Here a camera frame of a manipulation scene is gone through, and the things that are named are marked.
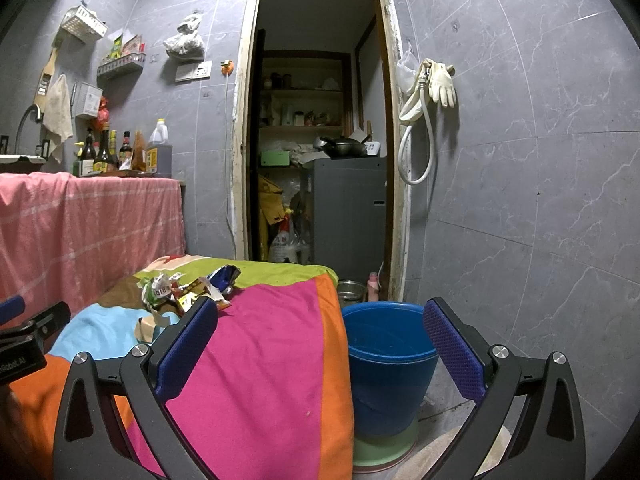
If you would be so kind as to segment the white rubber glove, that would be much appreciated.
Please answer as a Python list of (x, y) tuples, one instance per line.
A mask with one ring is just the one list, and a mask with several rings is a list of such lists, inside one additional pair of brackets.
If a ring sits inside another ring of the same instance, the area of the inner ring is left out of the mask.
[(458, 104), (452, 65), (430, 61), (428, 69), (427, 90), (431, 100), (442, 107), (455, 107)]

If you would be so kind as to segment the yellow bag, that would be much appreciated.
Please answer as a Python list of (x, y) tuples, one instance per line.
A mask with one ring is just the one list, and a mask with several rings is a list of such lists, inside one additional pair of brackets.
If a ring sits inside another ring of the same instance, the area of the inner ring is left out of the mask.
[(280, 186), (263, 176), (258, 177), (259, 244), (262, 261), (268, 260), (268, 226), (279, 224), (285, 217), (282, 193)]

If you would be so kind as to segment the blue plastic bucket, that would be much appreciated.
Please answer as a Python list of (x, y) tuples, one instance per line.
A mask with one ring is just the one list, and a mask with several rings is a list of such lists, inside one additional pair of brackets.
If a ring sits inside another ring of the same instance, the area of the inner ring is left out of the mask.
[(416, 419), (438, 362), (423, 313), (393, 301), (342, 310), (358, 437), (391, 437)]

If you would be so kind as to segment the colourful patchwork table cloth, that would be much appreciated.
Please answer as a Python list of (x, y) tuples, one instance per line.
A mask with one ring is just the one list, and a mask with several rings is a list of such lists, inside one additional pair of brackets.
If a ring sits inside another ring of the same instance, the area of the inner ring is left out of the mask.
[[(230, 304), (181, 393), (168, 402), (221, 479), (348, 479), (354, 410), (337, 278), (323, 266), (243, 261)], [(46, 365), (1, 390), (1, 443), (41, 478), (70, 361), (124, 356), (144, 310), (128, 276), (78, 312)]]

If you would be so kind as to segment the black wok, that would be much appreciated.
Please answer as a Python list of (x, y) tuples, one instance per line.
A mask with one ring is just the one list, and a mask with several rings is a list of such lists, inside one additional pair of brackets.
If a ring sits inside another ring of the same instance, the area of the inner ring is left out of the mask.
[(338, 138), (318, 136), (314, 140), (314, 148), (328, 155), (330, 159), (363, 158), (368, 156), (366, 144), (344, 136), (339, 136)]

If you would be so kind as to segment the wooden brush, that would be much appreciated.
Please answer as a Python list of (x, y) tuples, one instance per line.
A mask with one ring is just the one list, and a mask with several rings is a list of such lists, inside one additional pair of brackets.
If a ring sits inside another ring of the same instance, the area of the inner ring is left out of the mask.
[(59, 47), (53, 47), (51, 49), (48, 62), (43, 66), (38, 79), (37, 89), (34, 96), (34, 104), (39, 107), (41, 113), (44, 113), (46, 110), (48, 90), (55, 73), (55, 63), (58, 58), (58, 50), (60, 50)]

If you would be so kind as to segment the grey cabinet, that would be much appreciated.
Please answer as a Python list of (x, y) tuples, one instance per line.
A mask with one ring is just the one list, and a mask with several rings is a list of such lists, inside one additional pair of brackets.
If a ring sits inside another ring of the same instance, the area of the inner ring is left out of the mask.
[(341, 280), (367, 281), (384, 260), (386, 160), (320, 158), (303, 166), (310, 261)]

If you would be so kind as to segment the orange wall hook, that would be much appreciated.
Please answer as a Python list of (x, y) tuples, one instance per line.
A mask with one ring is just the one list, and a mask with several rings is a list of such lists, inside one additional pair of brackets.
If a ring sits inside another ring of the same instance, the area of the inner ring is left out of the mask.
[(230, 76), (234, 70), (234, 63), (232, 60), (224, 60), (220, 63), (220, 71), (224, 76)]

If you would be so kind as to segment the grey wall shelf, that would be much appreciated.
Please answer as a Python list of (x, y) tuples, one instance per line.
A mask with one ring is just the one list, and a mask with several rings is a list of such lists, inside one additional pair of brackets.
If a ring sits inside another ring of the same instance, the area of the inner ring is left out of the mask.
[(145, 53), (138, 52), (111, 60), (98, 67), (96, 78), (109, 80), (130, 73), (141, 72), (144, 69), (145, 58)]

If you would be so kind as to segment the green basin under bucket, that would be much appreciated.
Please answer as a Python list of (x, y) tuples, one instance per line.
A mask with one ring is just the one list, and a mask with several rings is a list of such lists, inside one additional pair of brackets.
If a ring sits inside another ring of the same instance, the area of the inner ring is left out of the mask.
[(354, 473), (370, 474), (392, 468), (411, 453), (418, 437), (419, 423), (416, 419), (405, 430), (391, 437), (356, 437), (352, 456)]

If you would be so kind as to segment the white wall basket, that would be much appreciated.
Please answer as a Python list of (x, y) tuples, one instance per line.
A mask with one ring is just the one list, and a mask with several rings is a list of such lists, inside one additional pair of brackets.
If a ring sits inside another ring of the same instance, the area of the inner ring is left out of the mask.
[(70, 8), (64, 14), (61, 28), (84, 44), (102, 39), (107, 32), (106, 24), (83, 4)]

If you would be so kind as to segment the blue snack wrapper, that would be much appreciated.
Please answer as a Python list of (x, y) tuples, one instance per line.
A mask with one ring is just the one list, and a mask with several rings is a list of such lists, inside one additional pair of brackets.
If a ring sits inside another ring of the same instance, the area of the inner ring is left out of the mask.
[(209, 284), (219, 290), (224, 296), (233, 292), (235, 281), (241, 274), (241, 270), (232, 264), (226, 264), (206, 275)]

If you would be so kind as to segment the white paper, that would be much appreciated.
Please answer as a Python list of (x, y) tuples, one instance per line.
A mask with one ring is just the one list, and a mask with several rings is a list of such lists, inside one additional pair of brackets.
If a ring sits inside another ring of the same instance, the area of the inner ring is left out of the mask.
[(138, 289), (141, 290), (142, 304), (148, 310), (158, 310), (166, 302), (176, 300), (182, 293), (180, 278), (183, 273), (177, 272), (171, 275), (160, 272), (155, 276), (145, 276), (138, 281)]

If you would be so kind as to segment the red snack wrapper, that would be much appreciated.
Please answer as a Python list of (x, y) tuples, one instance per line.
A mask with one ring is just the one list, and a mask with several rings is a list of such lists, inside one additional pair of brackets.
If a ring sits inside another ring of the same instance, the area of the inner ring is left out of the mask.
[(213, 300), (219, 311), (231, 306), (231, 302), (224, 298), (222, 292), (204, 278), (198, 278), (189, 285), (180, 286), (175, 294), (175, 302), (182, 313), (188, 312), (201, 298)]

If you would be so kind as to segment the white green paper wrapper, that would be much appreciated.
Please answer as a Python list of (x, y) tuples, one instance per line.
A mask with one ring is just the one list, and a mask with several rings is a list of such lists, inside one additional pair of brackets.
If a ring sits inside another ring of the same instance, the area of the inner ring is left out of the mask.
[(168, 326), (171, 326), (171, 318), (152, 311), (143, 318), (139, 318), (134, 326), (134, 338), (139, 344), (152, 344), (157, 336)]

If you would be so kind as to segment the hanging plastic bag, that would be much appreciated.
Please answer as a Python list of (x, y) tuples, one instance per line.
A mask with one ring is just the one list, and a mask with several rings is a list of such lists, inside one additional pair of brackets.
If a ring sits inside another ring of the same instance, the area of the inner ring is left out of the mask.
[(177, 33), (163, 42), (165, 52), (170, 58), (181, 61), (204, 60), (205, 42), (198, 31), (202, 18), (201, 12), (190, 13), (177, 26)]

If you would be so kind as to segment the dark sauce bottle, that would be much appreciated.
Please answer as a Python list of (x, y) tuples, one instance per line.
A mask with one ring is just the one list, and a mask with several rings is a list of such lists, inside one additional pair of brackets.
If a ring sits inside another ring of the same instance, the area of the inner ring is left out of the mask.
[(110, 151), (110, 133), (107, 129), (100, 134), (100, 146), (93, 162), (93, 171), (105, 174), (114, 171), (115, 166)]

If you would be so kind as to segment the clear plastic bottle on floor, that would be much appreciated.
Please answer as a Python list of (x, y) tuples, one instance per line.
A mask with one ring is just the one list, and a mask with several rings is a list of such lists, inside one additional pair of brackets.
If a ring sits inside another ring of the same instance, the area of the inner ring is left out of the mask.
[(273, 263), (298, 263), (297, 237), (291, 216), (287, 214), (279, 224), (279, 231), (269, 248), (268, 258)]

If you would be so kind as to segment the white wall box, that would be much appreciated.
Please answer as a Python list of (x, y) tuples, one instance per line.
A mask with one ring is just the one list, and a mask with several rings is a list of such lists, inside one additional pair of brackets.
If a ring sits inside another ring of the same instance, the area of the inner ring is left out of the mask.
[(74, 116), (82, 119), (97, 118), (102, 96), (102, 89), (86, 82), (80, 82), (76, 86), (73, 100)]

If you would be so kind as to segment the metal pot on floor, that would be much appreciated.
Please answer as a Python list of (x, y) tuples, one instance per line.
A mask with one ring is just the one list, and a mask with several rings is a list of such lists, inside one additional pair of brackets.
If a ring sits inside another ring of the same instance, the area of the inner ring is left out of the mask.
[(356, 281), (341, 280), (337, 284), (337, 297), (342, 308), (361, 304), (367, 299), (367, 287)]

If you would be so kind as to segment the pink bottle on floor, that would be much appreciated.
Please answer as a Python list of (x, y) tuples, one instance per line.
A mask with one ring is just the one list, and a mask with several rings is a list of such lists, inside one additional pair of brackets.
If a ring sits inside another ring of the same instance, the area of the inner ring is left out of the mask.
[(378, 274), (371, 272), (367, 281), (367, 302), (377, 302), (380, 300), (380, 284), (378, 284)]

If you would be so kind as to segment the hanging beige towel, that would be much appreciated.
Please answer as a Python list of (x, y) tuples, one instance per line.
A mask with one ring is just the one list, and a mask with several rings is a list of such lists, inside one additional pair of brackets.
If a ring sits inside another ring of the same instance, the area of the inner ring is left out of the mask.
[(68, 90), (65, 74), (58, 76), (48, 90), (47, 97), (42, 124), (47, 130), (47, 139), (50, 141), (49, 156), (56, 162), (62, 162), (63, 145), (74, 133), (70, 90)]

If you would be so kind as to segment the pink checked counter cloth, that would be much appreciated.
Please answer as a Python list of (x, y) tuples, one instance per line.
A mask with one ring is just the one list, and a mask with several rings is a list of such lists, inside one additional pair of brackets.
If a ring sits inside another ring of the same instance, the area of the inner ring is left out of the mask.
[(176, 180), (2, 174), (1, 297), (23, 298), (20, 321), (59, 301), (78, 313), (122, 278), (185, 251)]

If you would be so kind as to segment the green box on shelf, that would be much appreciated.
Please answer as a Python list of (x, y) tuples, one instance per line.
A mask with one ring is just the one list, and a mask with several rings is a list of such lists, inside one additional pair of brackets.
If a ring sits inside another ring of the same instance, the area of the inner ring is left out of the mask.
[(260, 153), (260, 163), (264, 167), (288, 167), (290, 166), (289, 151), (263, 151)]

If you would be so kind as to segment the large dark vinegar jug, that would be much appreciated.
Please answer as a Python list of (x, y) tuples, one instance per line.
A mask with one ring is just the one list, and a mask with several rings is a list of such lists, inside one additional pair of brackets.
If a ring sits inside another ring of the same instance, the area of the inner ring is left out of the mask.
[(172, 146), (164, 118), (158, 118), (146, 146), (146, 171), (154, 177), (170, 178)]

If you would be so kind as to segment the white wall switch panel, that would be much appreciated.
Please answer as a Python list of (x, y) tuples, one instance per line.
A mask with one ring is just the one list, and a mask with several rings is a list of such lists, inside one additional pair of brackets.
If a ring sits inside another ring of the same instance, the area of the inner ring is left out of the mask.
[(212, 61), (181, 64), (177, 67), (175, 83), (183, 84), (194, 80), (208, 79), (212, 76)]

